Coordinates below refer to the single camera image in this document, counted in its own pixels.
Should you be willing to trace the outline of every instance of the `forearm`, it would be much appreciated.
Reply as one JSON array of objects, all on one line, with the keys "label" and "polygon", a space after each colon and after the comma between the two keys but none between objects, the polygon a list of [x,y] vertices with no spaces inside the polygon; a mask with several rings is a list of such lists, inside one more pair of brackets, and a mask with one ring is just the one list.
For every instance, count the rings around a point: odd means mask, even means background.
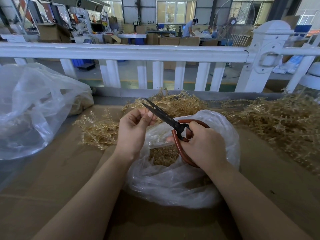
[{"label": "forearm", "polygon": [[311,239],[230,163],[208,174],[244,239]]},{"label": "forearm", "polygon": [[113,154],[34,239],[103,239],[129,167]]}]

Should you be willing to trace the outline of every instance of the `gray floor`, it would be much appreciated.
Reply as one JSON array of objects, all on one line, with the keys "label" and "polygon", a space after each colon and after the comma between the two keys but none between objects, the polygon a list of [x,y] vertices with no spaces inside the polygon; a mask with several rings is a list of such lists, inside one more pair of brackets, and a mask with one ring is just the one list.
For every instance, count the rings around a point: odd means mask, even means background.
[{"label": "gray floor", "polygon": [[[36,59],[37,62],[53,69],[56,72],[64,74],[62,65],[59,61],[50,61],[48,59]],[[1,58],[0,64],[10,64],[15,63],[12,58]],[[226,67],[225,74],[226,78],[222,80],[224,84],[236,84],[238,82],[239,75],[241,73],[244,63],[232,63],[233,67]],[[215,63],[211,63],[210,72],[208,75],[208,82],[212,80],[212,74],[215,68]],[[138,80],[138,70],[136,61],[125,61],[118,62],[118,70],[121,81],[137,81]],[[152,81],[152,62],[147,61],[147,80]],[[187,83],[194,83],[197,78],[198,65],[186,65],[184,81]],[[91,71],[80,71],[76,68],[76,74],[78,79],[94,79],[102,80],[101,71],[99,65],[96,65],[95,69]],[[164,81],[174,81],[174,70],[165,69],[163,72]],[[269,79],[279,79],[279,80],[290,80],[292,77],[291,74],[277,74],[271,73]]]}]

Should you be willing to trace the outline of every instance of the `red scissor handle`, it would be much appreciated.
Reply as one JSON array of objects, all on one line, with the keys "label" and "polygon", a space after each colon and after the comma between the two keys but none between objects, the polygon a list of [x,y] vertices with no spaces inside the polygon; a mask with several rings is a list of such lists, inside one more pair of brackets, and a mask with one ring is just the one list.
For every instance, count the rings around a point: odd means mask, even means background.
[{"label": "red scissor handle", "polygon": [[[210,129],[209,125],[207,125],[206,123],[200,121],[200,120],[178,120],[179,123],[190,123],[190,122],[197,122],[199,125],[202,125],[204,128]],[[181,158],[183,161],[185,161],[187,164],[195,167],[195,168],[199,168],[197,166],[197,164],[194,163],[194,161],[186,154],[186,152],[183,150],[182,146],[181,146],[181,142],[180,139],[178,138],[177,135],[177,131],[175,129],[173,129],[172,131],[172,135],[174,138],[174,143],[176,144],[176,147],[178,149],[179,154],[181,155]],[[193,137],[193,133],[192,131],[190,131],[189,129],[186,130],[186,137],[183,138],[183,141],[185,142],[189,142],[189,139],[191,139]]]}]

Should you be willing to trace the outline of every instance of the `white plastic bag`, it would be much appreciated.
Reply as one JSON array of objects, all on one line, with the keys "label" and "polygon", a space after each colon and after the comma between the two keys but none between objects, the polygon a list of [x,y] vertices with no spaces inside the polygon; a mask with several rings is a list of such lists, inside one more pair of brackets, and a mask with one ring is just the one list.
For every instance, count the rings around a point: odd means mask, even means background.
[{"label": "white plastic bag", "polygon": [[67,116],[93,105],[90,87],[38,63],[0,67],[0,160],[45,148]]},{"label": "white plastic bag", "polygon": [[[232,124],[223,115],[210,110],[201,110],[195,115],[179,119],[196,119],[205,122],[222,135],[226,142],[227,160],[236,168],[240,165],[239,136]],[[163,206],[184,206],[187,208],[209,208],[221,200],[213,184],[190,187],[192,182],[205,177],[205,172],[178,160],[169,167],[154,165],[149,161],[150,149],[171,145],[166,138],[171,136],[172,127],[161,123],[146,133],[146,140],[140,157],[129,169],[124,189],[137,197]]]}]

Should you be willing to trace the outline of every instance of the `person's right hand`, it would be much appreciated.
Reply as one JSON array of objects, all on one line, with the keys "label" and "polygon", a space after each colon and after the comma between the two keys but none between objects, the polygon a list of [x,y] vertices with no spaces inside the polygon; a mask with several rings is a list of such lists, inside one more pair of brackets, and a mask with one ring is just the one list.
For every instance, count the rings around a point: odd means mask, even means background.
[{"label": "person's right hand", "polygon": [[[197,122],[189,124],[194,136],[189,142],[181,142],[186,154],[207,174],[226,164],[226,145],[221,134],[214,129],[206,129]],[[167,141],[174,143],[173,136]]]}]

